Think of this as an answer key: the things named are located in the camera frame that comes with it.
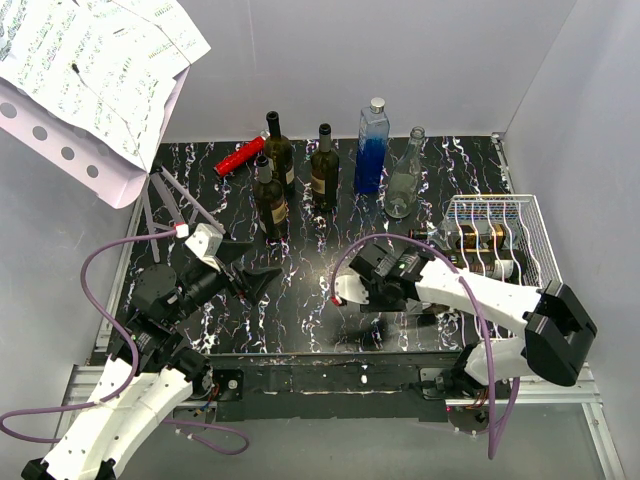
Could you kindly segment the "clear glass bottle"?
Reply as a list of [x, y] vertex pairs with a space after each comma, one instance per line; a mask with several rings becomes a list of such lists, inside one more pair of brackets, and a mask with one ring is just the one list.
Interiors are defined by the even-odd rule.
[[425, 139], [425, 129], [413, 127], [405, 151], [392, 171], [384, 203], [385, 213], [391, 218], [406, 218], [416, 202]]

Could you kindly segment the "red glitter microphone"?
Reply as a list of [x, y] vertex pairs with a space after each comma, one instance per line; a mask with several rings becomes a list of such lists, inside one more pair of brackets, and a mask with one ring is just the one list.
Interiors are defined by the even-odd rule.
[[266, 132], [261, 132], [253, 140], [241, 146], [237, 151], [234, 151], [218, 162], [214, 167], [214, 172], [219, 177], [224, 177], [232, 173], [263, 150], [267, 137], [268, 134]]

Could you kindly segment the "dark wine bottle white label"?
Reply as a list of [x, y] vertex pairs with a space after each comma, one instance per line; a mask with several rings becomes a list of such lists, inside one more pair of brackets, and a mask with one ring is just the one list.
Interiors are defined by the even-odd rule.
[[284, 188], [285, 196], [291, 198], [295, 194], [293, 148], [290, 140], [281, 132], [279, 114], [269, 111], [266, 121], [269, 136], [265, 140], [263, 153], [270, 162], [273, 177]]

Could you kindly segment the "dark green wine bottle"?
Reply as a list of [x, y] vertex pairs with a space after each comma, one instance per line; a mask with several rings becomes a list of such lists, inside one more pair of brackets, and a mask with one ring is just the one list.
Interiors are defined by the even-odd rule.
[[333, 147], [331, 126], [328, 123], [319, 126], [318, 148], [312, 153], [310, 161], [315, 207], [322, 212], [331, 211], [337, 204], [339, 155]]

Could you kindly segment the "blue square glass bottle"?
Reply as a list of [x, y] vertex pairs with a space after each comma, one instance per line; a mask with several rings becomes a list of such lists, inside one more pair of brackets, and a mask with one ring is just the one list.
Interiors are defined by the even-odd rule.
[[385, 104], [384, 99], [374, 97], [361, 110], [354, 174], [354, 190], [358, 194], [377, 192], [380, 186], [390, 131]]

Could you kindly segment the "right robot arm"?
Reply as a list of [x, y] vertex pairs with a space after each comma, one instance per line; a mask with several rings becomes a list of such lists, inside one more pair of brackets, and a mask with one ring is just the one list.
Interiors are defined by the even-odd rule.
[[576, 384], [597, 327], [574, 291], [551, 280], [516, 285], [450, 267], [441, 254], [407, 248], [401, 255], [364, 245], [334, 281], [334, 301], [364, 312], [402, 312], [409, 302], [446, 306], [511, 332], [508, 339], [465, 348], [452, 373], [454, 389], [475, 397], [498, 380], [536, 375]]

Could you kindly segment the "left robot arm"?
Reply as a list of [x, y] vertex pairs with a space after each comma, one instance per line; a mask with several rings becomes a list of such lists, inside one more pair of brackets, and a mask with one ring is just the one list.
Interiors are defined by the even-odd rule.
[[24, 479], [116, 479], [137, 449], [172, 410], [211, 392], [209, 360], [183, 343], [178, 325], [220, 291], [257, 304], [279, 267], [245, 270], [234, 265], [251, 247], [224, 240], [220, 258], [209, 241], [191, 235], [193, 258], [177, 273], [164, 263], [142, 271], [131, 298], [134, 309], [110, 348], [85, 406], [47, 455], [29, 461]]

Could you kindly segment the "lilac music stand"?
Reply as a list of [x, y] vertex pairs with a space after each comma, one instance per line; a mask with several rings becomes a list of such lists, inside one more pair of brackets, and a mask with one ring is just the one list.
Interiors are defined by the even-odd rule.
[[170, 188], [178, 191], [202, 216], [224, 236], [225, 228], [168, 170], [154, 159], [138, 167], [115, 153], [82, 127], [74, 127], [56, 118], [8, 81], [1, 81], [1, 128], [26, 146], [92, 190], [115, 209], [143, 198], [149, 207], [147, 185], [152, 184], [171, 212], [173, 222], [185, 219], [177, 203], [170, 198]]

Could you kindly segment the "sheet music pages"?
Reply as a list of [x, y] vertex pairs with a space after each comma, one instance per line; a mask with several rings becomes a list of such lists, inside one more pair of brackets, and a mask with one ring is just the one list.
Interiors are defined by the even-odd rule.
[[210, 45], [176, 1], [4, 1], [1, 77], [148, 171], [179, 73]]

